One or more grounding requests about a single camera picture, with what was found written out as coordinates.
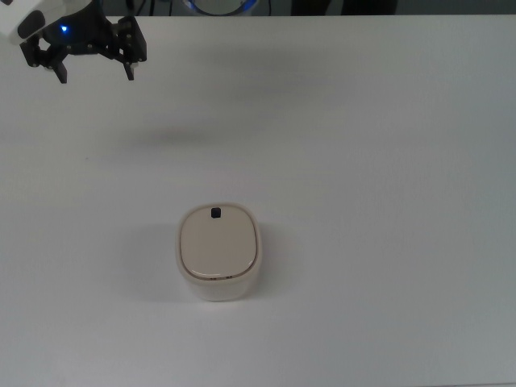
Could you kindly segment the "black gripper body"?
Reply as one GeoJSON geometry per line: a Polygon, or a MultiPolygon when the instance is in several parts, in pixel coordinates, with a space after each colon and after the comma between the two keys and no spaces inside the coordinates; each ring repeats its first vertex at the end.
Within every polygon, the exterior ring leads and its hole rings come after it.
{"type": "Polygon", "coordinates": [[[118,55],[113,24],[98,15],[61,18],[43,29],[43,38],[56,56],[118,55]]]}

